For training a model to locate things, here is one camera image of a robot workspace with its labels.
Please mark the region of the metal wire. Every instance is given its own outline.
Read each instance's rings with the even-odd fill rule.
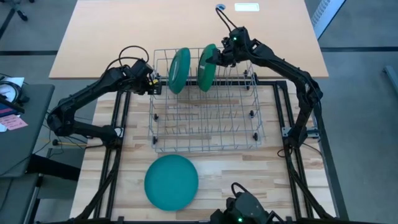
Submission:
[[[165,82],[162,94],[150,97],[149,138],[155,151],[203,152],[261,146],[265,133],[252,64],[217,67],[213,86],[203,92],[196,77],[203,49],[190,49],[187,84],[176,95],[169,90],[167,80],[177,50],[154,52],[152,75],[160,75]]]

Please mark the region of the gray floor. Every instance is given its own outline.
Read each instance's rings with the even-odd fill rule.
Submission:
[[[305,0],[312,14],[320,0]],[[76,0],[22,2],[30,21],[12,18],[0,50],[57,50]],[[347,0],[319,40],[321,47],[398,45],[396,0]],[[0,23],[9,10],[0,5]],[[323,117],[330,138],[349,217],[367,222],[397,223],[398,213],[398,96],[381,72],[392,65],[398,71],[398,52],[324,53],[330,78],[319,80],[325,94]],[[92,81],[55,81],[47,77],[54,56],[0,57],[0,72],[25,76],[29,83],[53,83],[52,105]],[[68,82],[68,88],[60,82]],[[95,104],[78,112],[91,118]],[[46,139],[43,129],[39,138]],[[68,217],[72,199],[41,204],[37,219],[60,221]]]

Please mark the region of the wooden work surface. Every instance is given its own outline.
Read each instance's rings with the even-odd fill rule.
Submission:
[[[245,186],[269,212],[274,210],[283,218],[294,217],[285,159],[277,156],[277,151],[282,148],[282,140],[274,92],[271,86],[258,86],[258,94],[261,96],[259,104],[266,134],[265,142],[253,151],[181,153],[196,167],[199,189],[193,202],[178,212],[155,208],[145,195],[146,170],[165,154],[155,153],[148,137],[149,96],[131,95],[112,219],[124,216],[125,220],[208,220],[217,208],[225,208],[226,198],[232,196],[230,185],[233,182]],[[297,116],[299,108],[294,89],[290,88],[289,94],[294,116]],[[93,124],[110,124],[115,97],[115,93],[108,93],[98,99]],[[319,149],[316,140],[308,139],[306,143]],[[100,144],[100,141],[91,140],[89,144]],[[86,150],[71,217],[76,217],[83,211],[97,191],[104,152],[103,147]],[[301,152],[309,189],[325,210],[335,215],[321,155],[307,146],[302,146]],[[302,213],[305,215],[302,194],[300,191],[298,193]],[[102,217],[107,198],[106,195]]]
[[[236,12],[237,2],[258,2],[258,12]],[[78,1],[62,40],[50,78],[98,78],[128,45],[147,49],[153,65],[155,49],[221,46],[228,29],[212,0]],[[304,0],[225,0],[225,13],[250,37],[276,55],[310,72],[328,77]],[[125,56],[146,58],[138,49]],[[259,78],[281,78],[268,68],[255,68]]]

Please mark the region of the black chair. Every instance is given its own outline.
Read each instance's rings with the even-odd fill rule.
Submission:
[[[21,1],[14,1],[14,0],[0,0],[0,2],[3,3],[8,3],[11,8],[13,8],[13,10],[15,10],[18,13],[18,16],[23,20],[23,21],[27,21],[27,16],[26,14],[20,10],[19,4],[21,3]]]

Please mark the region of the green plate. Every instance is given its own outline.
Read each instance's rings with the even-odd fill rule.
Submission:
[[[191,63],[191,53],[184,47],[175,53],[169,71],[169,88],[174,94],[179,94],[187,81]]]
[[[145,193],[149,201],[165,211],[185,208],[198,190],[198,172],[185,157],[168,155],[150,165],[145,175]]]
[[[198,68],[198,86],[202,91],[208,91],[211,87],[211,84],[213,84],[216,73],[216,65],[206,63],[206,59],[213,55],[213,49],[215,48],[215,44],[207,45],[200,56]]]

